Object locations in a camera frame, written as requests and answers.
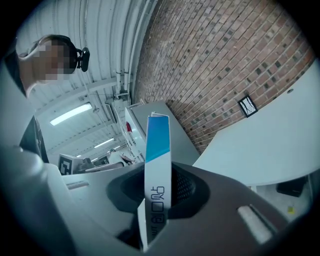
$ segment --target red object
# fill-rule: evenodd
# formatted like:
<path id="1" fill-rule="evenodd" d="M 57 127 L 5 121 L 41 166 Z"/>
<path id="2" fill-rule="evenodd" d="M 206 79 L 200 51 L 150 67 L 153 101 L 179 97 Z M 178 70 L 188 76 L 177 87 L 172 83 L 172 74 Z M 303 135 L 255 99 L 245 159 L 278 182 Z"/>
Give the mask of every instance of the red object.
<path id="1" fill-rule="evenodd" d="M 132 132 L 131 126 L 130 126 L 130 124 L 129 124 L 128 122 L 126 122 L 126 130 L 127 130 L 128 132 Z"/>

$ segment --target black and white sign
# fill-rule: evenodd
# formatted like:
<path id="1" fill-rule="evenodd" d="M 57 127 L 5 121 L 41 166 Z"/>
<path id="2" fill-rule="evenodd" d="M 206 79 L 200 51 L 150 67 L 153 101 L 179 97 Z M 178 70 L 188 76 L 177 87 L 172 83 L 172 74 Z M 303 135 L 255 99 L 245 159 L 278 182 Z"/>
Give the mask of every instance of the black and white sign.
<path id="1" fill-rule="evenodd" d="M 59 170 L 62 175 L 71 175 L 71 168 L 72 168 L 72 160 L 60 156 L 59 159 Z"/>
<path id="2" fill-rule="evenodd" d="M 254 113 L 258 112 L 258 109 L 249 95 L 243 97 L 238 101 L 243 113 L 248 118 L 252 116 Z"/>

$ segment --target ceiling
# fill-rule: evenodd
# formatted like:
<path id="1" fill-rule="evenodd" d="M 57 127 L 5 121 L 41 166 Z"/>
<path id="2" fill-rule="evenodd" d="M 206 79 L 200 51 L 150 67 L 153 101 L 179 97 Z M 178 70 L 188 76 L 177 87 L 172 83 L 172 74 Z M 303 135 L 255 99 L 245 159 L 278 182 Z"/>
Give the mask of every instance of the ceiling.
<path id="1" fill-rule="evenodd" d="M 76 48 L 90 50 L 87 72 L 76 69 L 68 80 L 38 85 L 30 94 L 51 163 L 58 163 L 60 153 L 101 158 L 110 148 L 126 143 L 114 106 L 116 104 L 119 109 L 130 103 L 129 90 L 135 80 L 144 34 L 156 2 L 46 0 L 17 32 L 18 54 L 26 52 L 33 42 L 48 34 L 68 36 Z M 125 71 L 130 74 L 128 86 L 124 85 Z M 56 117 L 88 102 L 91 110 L 56 126 L 50 124 Z M 115 141 L 94 148 L 111 138 Z"/>

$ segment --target brick wall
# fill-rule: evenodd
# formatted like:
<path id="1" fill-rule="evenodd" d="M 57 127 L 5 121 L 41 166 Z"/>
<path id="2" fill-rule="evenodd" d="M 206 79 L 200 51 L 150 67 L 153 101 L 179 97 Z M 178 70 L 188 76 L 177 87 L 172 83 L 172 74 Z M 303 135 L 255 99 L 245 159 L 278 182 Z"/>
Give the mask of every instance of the brick wall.
<path id="1" fill-rule="evenodd" d="M 164 100 L 202 153 L 217 131 L 258 109 L 311 65 L 306 38 L 269 0 L 163 0 L 143 42 L 134 101 Z"/>

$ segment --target white table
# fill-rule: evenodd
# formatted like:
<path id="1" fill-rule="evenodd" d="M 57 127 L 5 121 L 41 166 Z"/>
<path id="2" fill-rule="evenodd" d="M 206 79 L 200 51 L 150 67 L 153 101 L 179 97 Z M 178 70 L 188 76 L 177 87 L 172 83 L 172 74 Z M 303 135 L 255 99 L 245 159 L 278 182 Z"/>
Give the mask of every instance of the white table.
<path id="1" fill-rule="evenodd" d="M 285 182 L 320 169 L 319 61 L 290 89 L 217 132 L 193 166 L 247 186 Z"/>

